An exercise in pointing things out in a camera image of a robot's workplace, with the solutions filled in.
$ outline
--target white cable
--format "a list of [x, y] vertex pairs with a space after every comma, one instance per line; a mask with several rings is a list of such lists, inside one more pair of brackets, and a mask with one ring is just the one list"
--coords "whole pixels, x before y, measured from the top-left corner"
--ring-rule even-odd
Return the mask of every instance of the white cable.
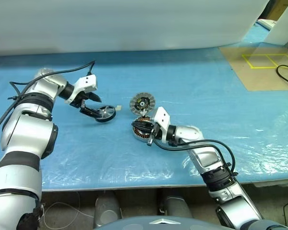
[[[90, 215], [85, 214], [85, 213], [83, 213], [83, 212], [80, 211], [80, 204], [81, 204], [80, 195], [79, 195], [78, 192], [76, 192], [76, 193], [77, 193], [77, 195], [78, 195], [78, 200], [79, 200], [78, 209], [76, 209], [75, 207], [73, 207], [73, 206], [71, 206], [71, 205], [69, 205], [69, 204], [63, 203], [63, 202], [55, 202], [55, 203], [53, 203], [52, 205], [50, 205], [50, 206], [46, 209], [45, 214], [44, 214], [44, 224], [45, 224], [45, 226], [46, 226], [47, 228], [49, 228], [49, 229], [51, 229], [51, 230], [61, 230], [61, 229], [65, 229], [65, 228], [67, 228], [68, 226], [70, 226], [72, 223], [74, 223], [74, 221], [75, 221], [76, 218], [78, 217], [79, 213], [81, 213], [81, 214], [84, 215], [84, 216], [87, 216], [87, 217], [90, 217], [90, 218], [94, 218], [94, 216], [90, 216]], [[53, 207], [54, 205], [57, 205], [57, 204], [68, 206], [68, 207], [76, 210], [76, 211], [77, 211], [77, 214], [75, 215], [75, 217], [72, 219], [72, 221], [71, 221], [68, 225], [66, 225], [66, 226], [64, 226], [64, 227], [60, 227], [60, 228], [52, 228], [52, 227], [49, 227], [49, 225], [46, 223], [46, 214], [47, 214], [47, 212], [49, 211], [49, 209], [50, 209], [51, 207]]]

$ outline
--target gray floor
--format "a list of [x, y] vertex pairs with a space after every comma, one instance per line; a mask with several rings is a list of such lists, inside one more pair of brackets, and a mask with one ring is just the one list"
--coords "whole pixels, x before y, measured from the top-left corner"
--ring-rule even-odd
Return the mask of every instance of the gray floor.
[[[284, 224], [282, 207], [288, 202], [288, 187], [271, 186], [256, 188], [253, 184], [244, 185], [245, 190], [257, 205], [258, 209], [266, 219], [272, 219]], [[207, 222], [219, 224], [215, 215], [215, 203], [207, 194], [204, 187], [181, 188], [180, 193], [188, 203], [193, 217]], [[157, 189], [134, 189], [118, 190], [115, 194], [119, 200], [123, 217], [141, 215], [157, 215], [157, 197], [160, 190]], [[88, 215], [94, 215], [95, 201], [98, 191], [80, 192], [80, 210]], [[76, 192], [52, 192], [43, 193], [43, 203], [46, 209], [54, 202], [64, 202], [78, 207], [78, 195]], [[63, 205], [55, 205], [46, 214], [46, 222], [51, 228], [60, 228], [70, 223], [76, 211]], [[73, 224], [64, 228], [65, 230], [91, 230], [93, 219], [79, 214]], [[48, 230], [42, 221], [42, 230]]]

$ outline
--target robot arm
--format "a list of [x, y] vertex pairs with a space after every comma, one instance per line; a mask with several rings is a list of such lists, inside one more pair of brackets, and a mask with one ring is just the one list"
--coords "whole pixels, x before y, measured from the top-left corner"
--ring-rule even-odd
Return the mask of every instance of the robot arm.
[[[35, 78], [50, 72], [42, 69]], [[53, 151], [58, 134], [51, 115], [54, 102], [59, 96], [67, 104], [80, 107], [81, 113], [98, 118], [99, 112], [84, 103], [87, 99], [101, 101], [91, 92], [96, 89], [93, 74], [74, 85], [53, 74], [37, 80], [17, 100], [3, 124], [0, 142], [4, 151], [0, 160], [0, 230], [37, 229], [43, 214], [40, 159]]]
[[[257, 222], [262, 216], [236, 180], [237, 173], [230, 170], [230, 163], [225, 162], [220, 150], [208, 144], [211, 141], [222, 142], [205, 140], [197, 127], [171, 125], [170, 116], [163, 107], [155, 110], [152, 119], [155, 125], [151, 129], [147, 144], [150, 146], [154, 142], [165, 150], [181, 150], [160, 145], [156, 139], [161, 139], [163, 143], [171, 146], [187, 146], [185, 149], [188, 149], [190, 159], [206, 183], [210, 196], [218, 204], [216, 214], [223, 226], [237, 230], [246, 230], [251, 225], [258, 224], [260, 227], [264, 226], [264, 229], [271, 226], [285, 228], [269, 220]], [[133, 125], [137, 125], [139, 129], [143, 128], [139, 123]], [[142, 124], [146, 126], [146, 131], [149, 125], [149, 123]]]

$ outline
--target small wheel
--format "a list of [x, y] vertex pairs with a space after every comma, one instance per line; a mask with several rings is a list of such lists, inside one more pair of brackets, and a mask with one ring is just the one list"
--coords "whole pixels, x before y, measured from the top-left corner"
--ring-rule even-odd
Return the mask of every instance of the small wheel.
[[112, 120], [116, 115], [115, 108], [111, 105], [102, 106], [97, 109], [97, 112], [101, 115], [101, 117], [95, 118], [98, 122], [107, 122]]

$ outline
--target table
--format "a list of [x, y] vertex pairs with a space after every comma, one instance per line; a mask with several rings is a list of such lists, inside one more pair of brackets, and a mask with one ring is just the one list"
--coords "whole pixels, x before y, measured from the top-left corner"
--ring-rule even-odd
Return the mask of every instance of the table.
[[[266, 34], [255, 25], [234, 46], [265, 46], [259, 42]], [[134, 138], [129, 101], [138, 92], [155, 96], [172, 124], [197, 126], [206, 138], [228, 144], [240, 182], [288, 179], [288, 91], [247, 91], [218, 48], [0, 57], [0, 116], [11, 103], [6, 98], [15, 95], [8, 81], [31, 80], [41, 67], [71, 69], [93, 59], [103, 102], [87, 105], [122, 110], [98, 123], [56, 100], [59, 135], [53, 153], [41, 161], [44, 191], [204, 184], [187, 152], [148, 147]], [[74, 83], [86, 71], [64, 76]]]

